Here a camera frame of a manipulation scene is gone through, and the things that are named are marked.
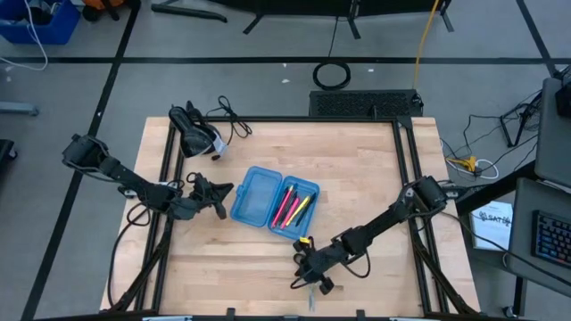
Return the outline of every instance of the white paper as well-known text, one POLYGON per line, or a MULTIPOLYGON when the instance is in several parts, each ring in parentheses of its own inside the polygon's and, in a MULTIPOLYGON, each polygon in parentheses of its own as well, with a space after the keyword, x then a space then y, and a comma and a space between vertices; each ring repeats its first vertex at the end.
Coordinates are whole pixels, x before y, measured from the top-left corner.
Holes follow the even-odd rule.
POLYGON ((216 135, 216 139, 214 140, 214 142, 212 142, 212 144, 214 145, 214 149, 216 149, 216 152, 218 152, 220 156, 223 156, 224 152, 228 148, 228 145, 226 145, 226 143, 224 143, 222 141, 222 138, 220 138, 220 136, 218 135, 216 135))
MULTIPOLYGON (((490 202, 471 213, 470 221, 472 222, 472 231, 477 235, 496 242, 504 249, 508 249, 513 214, 511 204, 490 202)), ((499 249, 487 241, 477 237, 473 239, 475 249, 502 251, 502 249, 499 249)))

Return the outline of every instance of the sticker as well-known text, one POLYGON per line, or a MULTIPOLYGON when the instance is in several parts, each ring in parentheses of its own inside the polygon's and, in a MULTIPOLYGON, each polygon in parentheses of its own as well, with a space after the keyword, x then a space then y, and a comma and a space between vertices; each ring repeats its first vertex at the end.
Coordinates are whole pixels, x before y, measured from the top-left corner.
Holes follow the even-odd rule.
POLYGON ((216 139, 214 139, 212 144, 214 145, 214 149, 216 149, 216 152, 218 152, 220 156, 223 156, 224 152, 228 148, 228 145, 226 145, 226 143, 222 141, 222 138, 220 138, 218 134, 216 134, 216 139))

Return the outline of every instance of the blue bin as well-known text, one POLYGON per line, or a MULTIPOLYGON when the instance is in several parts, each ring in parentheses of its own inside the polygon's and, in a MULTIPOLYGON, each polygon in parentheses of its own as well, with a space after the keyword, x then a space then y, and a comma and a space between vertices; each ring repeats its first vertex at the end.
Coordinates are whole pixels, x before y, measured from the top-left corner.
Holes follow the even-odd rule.
MULTIPOLYGON (((17 20, 21 18, 21 13, 19 12, 18 5, 8 5, 5 4, 6 2, 11 4, 12 2, 21 1, 23 4, 23 0, 0 0, 3 1, 0 3, 0 8, 4 9, 4 6, 7 6, 8 9, 14 9, 13 12, 4 12, 2 14, 2 18, 5 20, 17 20)), ((53 4, 56 0, 46 0, 46 3, 53 4)), ((78 25, 79 21, 79 11, 78 9, 71 3, 70 0, 62 0, 61 5, 57 12, 55 13, 54 17, 50 24, 45 26, 38 26, 35 25, 34 28, 37 32, 37 37, 42 45, 65 45, 70 41, 71 34, 73 30, 78 25)), ((26 10, 26 6, 24 5, 24 12, 28 14, 26 10)), ((13 44, 35 44, 36 42, 31 37, 28 32, 28 25, 27 24, 13 24, 13 25, 0 25, 0 35, 2 35, 6 40, 10 41, 13 44)))
POLYGON ((24 0, 0 0, 0 19, 19 20, 28 16, 24 0))

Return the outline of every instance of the pink marker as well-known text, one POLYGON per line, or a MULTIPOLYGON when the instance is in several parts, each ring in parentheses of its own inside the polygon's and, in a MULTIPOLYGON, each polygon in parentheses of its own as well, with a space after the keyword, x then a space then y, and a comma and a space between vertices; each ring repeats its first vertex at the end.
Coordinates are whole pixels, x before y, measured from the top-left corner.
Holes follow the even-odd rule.
POLYGON ((289 200, 289 197, 292 195, 293 190, 294 186, 293 185, 289 186, 289 191, 287 191, 287 194, 284 197, 284 201, 282 202, 281 205, 279 205, 279 210, 277 210, 276 216, 274 217, 274 220, 271 222, 271 228, 276 228, 277 220, 281 216, 281 213, 284 210, 285 205, 287 204, 287 200, 289 200))
POLYGON ((282 226, 280 227, 281 229, 284 229, 284 227, 286 227, 287 221, 289 220, 290 217, 292 217, 295 209, 297 209, 297 204, 299 203, 300 203, 300 198, 296 197, 294 203, 292 204, 292 207, 289 208, 289 212, 287 212, 287 216, 285 217, 284 222, 282 222, 282 226))

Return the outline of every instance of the table leg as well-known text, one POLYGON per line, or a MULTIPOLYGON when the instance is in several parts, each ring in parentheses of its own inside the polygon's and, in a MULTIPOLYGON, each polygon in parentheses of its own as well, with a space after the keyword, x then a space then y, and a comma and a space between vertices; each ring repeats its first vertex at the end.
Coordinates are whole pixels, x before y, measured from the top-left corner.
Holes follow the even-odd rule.
POLYGON ((516 291, 514 293, 514 305, 502 309, 507 318, 519 318, 525 314, 525 295, 527 293, 527 280, 523 277, 516 279, 516 291))
POLYGON ((516 293, 514 297, 514 314, 522 317, 525 314, 525 295, 527 293, 527 280, 523 277, 516 279, 516 293))
POLYGON ((516 189, 517 180, 526 177, 537 180, 539 177, 535 174, 535 160, 527 163, 515 172, 507 175, 499 181, 488 185, 484 189, 473 193, 464 200, 456 203, 456 209, 460 215, 467 214, 472 210, 476 210, 485 204, 503 196, 516 189))

